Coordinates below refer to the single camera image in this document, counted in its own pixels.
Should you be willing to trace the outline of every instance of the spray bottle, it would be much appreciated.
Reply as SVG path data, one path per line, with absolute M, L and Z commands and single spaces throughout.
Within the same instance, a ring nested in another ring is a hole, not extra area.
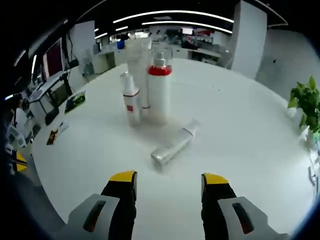
M 157 51 L 148 69 L 149 118 L 156 124 L 166 124 L 170 116 L 172 66 L 165 53 Z
M 137 125 L 140 123 L 139 89 L 127 71 L 120 77 L 123 81 L 123 99 L 129 124 Z

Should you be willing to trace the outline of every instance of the green leaves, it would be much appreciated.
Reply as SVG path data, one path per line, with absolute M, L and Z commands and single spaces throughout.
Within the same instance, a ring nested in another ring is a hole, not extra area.
M 299 127 L 301 128 L 302 126 L 304 126 L 306 124 L 307 121 L 307 115 L 302 114 L 302 118 L 301 118 L 301 122 L 299 124 Z
M 320 130 L 320 92 L 313 76 L 308 83 L 297 82 L 297 86 L 292 88 L 288 108 L 303 110 L 300 127 L 307 125 L 313 133 Z
M 290 98 L 288 103 L 288 109 L 290 108 L 296 108 L 298 106 L 298 99 L 296 97 Z
M 316 81 L 314 79 L 314 77 L 311 75 L 309 78 L 309 86 L 311 88 L 311 90 L 315 90 L 316 89 Z

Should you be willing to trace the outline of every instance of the white round table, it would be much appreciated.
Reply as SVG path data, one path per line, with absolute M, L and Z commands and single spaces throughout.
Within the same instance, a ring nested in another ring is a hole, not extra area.
M 123 64 L 85 85 L 86 102 L 40 130 L 33 143 L 39 178 L 53 207 L 67 222 L 87 197 L 100 194 L 109 178 L 135 170 L 137 216 L 133 240 L 205 239 L 201 219 L 201 174 L 228 179 L 268 215 L 279 233 L 291 233 L 312 206 L 309 153 L 286 114 L 287 102 L 252 79 L 186 59 L 173 60 L 172 126 L 192 118 L 201 127 L 194 141 L 162 171 L 150 153 L 173 127 L 131 128 L 120 74 Z M 54 145 L 49 133 L 61 121 L 69 128 Z

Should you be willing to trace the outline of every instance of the computer monitor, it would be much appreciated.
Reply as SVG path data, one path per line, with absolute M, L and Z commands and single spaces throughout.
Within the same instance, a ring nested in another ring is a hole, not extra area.
M 44 76 L 48 79 L 57 72 L 63 71 L 61 38 L 43 55 Z

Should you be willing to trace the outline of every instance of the white wall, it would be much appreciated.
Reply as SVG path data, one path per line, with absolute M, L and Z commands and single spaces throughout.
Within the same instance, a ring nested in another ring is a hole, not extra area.
M 212 36 L 213 44 L 217 44 L 226 49 L 229 47 L 230 36 L 228 36 L 227 34 L 224 34 L 220 31 L 215 31 Z
M 264 51 L 267 33 L 267 14 L 241 1 L 235 7 L 230 50 L 233 53 L 231 70 L 255 79 Z
M 90 49 L 93 51 L 93 45 L 96 43 L 95 39 L 95 21 L 86 21 L 78 23 L 70 30 L 70 39 L 73 44 L 71 55 L 71 42 L 69 37 L 66 37 L 66 47 L 68 51 L 69 60 L 74 60 L 75 57 L 80 61 L 84 57 L 85 51 Z
M 320 58 L 308 39 L 299 32 L 268 30 L 256 80 L 288 100 L 291 88 L 310 75 L 320 88 Z
M 105 46 L 105 45 L 109 44 L 109 38 L 110 38 L 110 36 L 108 36 L 108 35 L 107 36 L 103 36 L 103 37 L 100 38 L 102 46 Z

